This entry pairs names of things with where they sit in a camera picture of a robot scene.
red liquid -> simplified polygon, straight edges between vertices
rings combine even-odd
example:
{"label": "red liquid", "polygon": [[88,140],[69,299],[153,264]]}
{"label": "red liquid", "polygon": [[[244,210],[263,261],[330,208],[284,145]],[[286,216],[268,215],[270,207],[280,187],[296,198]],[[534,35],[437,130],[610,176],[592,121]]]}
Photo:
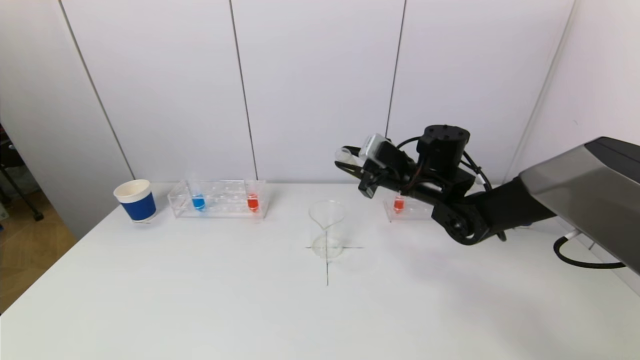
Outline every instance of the red liquid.
{"label": "red liquid", "polygon": [[258,195],[255,195],[254,193],[250,193],[249,195],[247,195],[246,204],[249,206],[249,210],[257,213],[258,209],[260,208],[260,204],[258,203]]}
{"label": "red liquid", "polygon": [[396,196],[394,201],[394,211],[396,214],[400,214],[404,210],[404,197]]}

wall seam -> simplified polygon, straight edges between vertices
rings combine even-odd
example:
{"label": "wall seam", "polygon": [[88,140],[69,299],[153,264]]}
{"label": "wall seam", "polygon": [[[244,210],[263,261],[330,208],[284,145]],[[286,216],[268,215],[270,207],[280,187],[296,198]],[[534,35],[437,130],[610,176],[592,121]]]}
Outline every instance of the wall seam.
{"label": "wall seam", "polygon": [[566,24],[564,25],[564,29],[562,32],[562,35],[560,37],[560,41],[558,42],[558,46],[556,48],[556,52],[554,53],[554,57],[551,60],[551,64],[549,65],[549,70],[547,71],[547,75],[545,76],[545,81],[542,84],[542,88],[540,89],[540,93],[538,94],[538,98],[536,99],[536,103],[533,106],[533,109],[531,110],[531,115],[529,116],[529,120],[527,121],[527,125],[525,126],[524,132],[522,133],[522,136],[520,137],[520,142],[518,143],[518,147],[516,148],[516,151],[511,159],[511,161],[509,162],[509,167],[507,167],[507,171],[504,174],[504,179],[502,180],[502,183],[507,183],[510,181],[510,177],[513,173],[513,170],[516,166],[517,160],[520,159],[520,157],[522,156],[522,152],[524,151],[524,149],[526,148],[526,144],[529,141],[529,137],[531,135],[531,131],[533,129],[533,127],[535,126],[536,123],[536,119],[538,118],[538,115],[540,114],[540,110],[542,108],[542,102],[544,101],[548,89],[551,85],[551,82],[553,80],[554,74],[556,72],[556,68],[557,68],[557,64],[560,60],[561,57],[561,53],[564,49],[564,46],[566,44],[566,39],[568,38],[568,33],[569,30],[571,28],[571,25],[573,24],[573,19],[575,17],[575,12],[577,10],[578,7],[578,3],[581,0],[573,0],[573,4],[571,5],[571,10],[569,12],[569,17],[566,20]]}
{"label": "wall seam", "polygon": [[127,168],[129,169],[129,173],[131,174],[131,177],[133,177],[135,179],[136,176],[133,174],[133,170],[131,170],[131,165],[129,164],[129,160],[127,159],[127,156],[125,155],[124,151],[122,150],[122,145],[120,144],[120,140],[118,139],[118,136],[116,135],[116,132],[113,129],[113,125],[111,125],[111,119],[109,119],[109,115],[107,115],[107,110],[104,108],[104,105],[102,103],[102,99],[100,98],[100,95],[98,94],[98,90],[96,89],[95,83],[93,82],[93,78],[91,77],[91,73],[89,72],[89,68],[86,66],[86,62],[84,61],[84,56],[82,55],[82,51],[80,51],[80,47],[78,46],[78,42],[76,40],[76,35],[74,34],[73,29],[71,28],[71,23],[69,22],[69,17],[67,17],[67,11],[65,10],[65,6],[62,4],[62,0],[58,0],[58,4],[60,5],[60,10],[62,11],[62,15],[64,16],[65,22],[67,23],[67,28],[69,30],[69,33],[71,34],[71,39],[74,42],[74,45],[76,47],[76,51],[78,52],[78,56],[80,56],[80,61],[82,62],[82,65],[84,67],[84,71],[86,72],[86,75],[89,78],[89,83],[91,83],[91,88],[93,89],[93,93],[95,94],[95,97],[98,99],[98,103],[100,104],[100,109],[102,109],[102,113],[104,114],[104,118],[107,120],[107,124],[109,124],[109,128],[111,129],[111,133],[113,134],[113,138],[116,140],[116,144],[118,145],[118,149],[120,149],[120,153],[122,154],[122,158],[124,159],[124,162],[127,165]]}
{"label": "wall seam", "polygon": [[240,47],[238,46],[238,36],[236,33],[236,18],[234,17],[234,5],[229,0],[229,10],[231,11],[231,25],[234,29],[234,40],[236,41],[236,54],[238,57],[238,69],[240,70],[240,83],[242,84],[242,95],[244,99],[244,112],[246,113],[246,125],[249,128],[249,141],[251,142],[251,155],[253,156],[253,171],[255,172],[255,179],[258,178],[258,163],[255,161],[255,148],[253,146],[253,136],[251,134],[251,121],[249,120],[249,106],[246,102],[246,90],[244,89],[244,76],[242,73],[242,63],[240,62]]}
{"label": "wall seam", "polygon": [[398,72],[398,59],[400,58],[400,43],[402,42],[402,31],[404,29],[404,14],[406,13],[406,0],[404,0],[404,6],[402,9],[402,20],[400,21],[400,36],[398,38],[398,50],[396,52],[396,66],[394,67],[394,79],[391,82],[391,96],[389,98],[389,111],[387,113],[387,127],[385,128],[385,137],[389,132],[389,120],[391,119],[391,105],[394,101],[394,88],[396,87],[396,74]]}

test tube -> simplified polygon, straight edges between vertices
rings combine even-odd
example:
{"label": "test tube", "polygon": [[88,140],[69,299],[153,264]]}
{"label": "test tube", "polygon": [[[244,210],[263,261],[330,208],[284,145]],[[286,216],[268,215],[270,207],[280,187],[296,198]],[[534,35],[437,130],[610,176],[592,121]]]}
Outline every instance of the test tube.
{"label": "test tube", "polygon": [[246,205],[252,213],[257,213],[260,210],[260,202],[258,200],[258,182],[254,180],[245,180],[244,190],[246,192]]}
{"label": "test tube", "polygon": [[351,151],[344,147],[341,147],[340,149],[335,151],[335,159],[341,163],[358,165],[358,163],[356,163],[355,159],[353,158]]}
{"label": "test tube", "polygon": [[404,211],[404,196],[397,195],[394,199],[394,211],[396,214],[400,214]]}
{"label": "test tube", "polygon": [[202,195],[200,182],[193,178],[190,178],[189,180],[187,180],[187,187],[189,188],[189,194],[191,195],[193,207],[198,211],[205,211],[207,209],[207,204],[205,203],[204,196]]}

robotic arm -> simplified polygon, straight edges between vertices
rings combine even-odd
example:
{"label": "robotic arm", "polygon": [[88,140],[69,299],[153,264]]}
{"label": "robotic arm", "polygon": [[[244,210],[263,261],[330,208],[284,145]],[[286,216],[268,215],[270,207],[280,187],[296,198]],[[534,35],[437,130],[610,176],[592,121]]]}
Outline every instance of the robotic arm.
{"label": "robotic arm", "polygon": [[[360,180],[358,189],[366,197],[373,197],[382,186],[434,205],[431,217],[464,245],[493,235],[504,241],[506,229],[559,215],[640,272],[639,146],[598,138],[492,189],[465,152],[469,136],[460,127],[434,125],[425,128],[422,136],[395,146],[376,134],[362,148],[344,147],[364,160],[361,167],[341,161],[335,165]],[[400,150],[414,141],[417,161]],[[461,169],[461,164],[483,180],[485,192],[466,195],[476,176]],[[556,253],[563,258],[559,245]]]}

wooden floor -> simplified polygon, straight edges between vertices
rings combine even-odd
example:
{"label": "wooden floor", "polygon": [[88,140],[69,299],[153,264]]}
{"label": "wooden floor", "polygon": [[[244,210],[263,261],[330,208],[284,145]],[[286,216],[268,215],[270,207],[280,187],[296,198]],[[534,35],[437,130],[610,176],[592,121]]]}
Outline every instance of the wooden floor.
{"label": "wooden floor", "polygon": [[73,245],[76,239],[42,192],[28,195],[44,214],[36,222],[26,203],[14,200],[0,220],[0,313],[16,301]]}

